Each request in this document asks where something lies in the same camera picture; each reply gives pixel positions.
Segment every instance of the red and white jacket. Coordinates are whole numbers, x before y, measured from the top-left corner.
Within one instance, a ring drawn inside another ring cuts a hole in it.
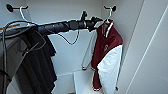
[[[95,70],[93,89],[103,88],[105,94],[113,94],[119,73],[123,40],[113,26],[113,21],[103,23],[93,33],[85,53],[82,67],[86,69],[89,63]]]

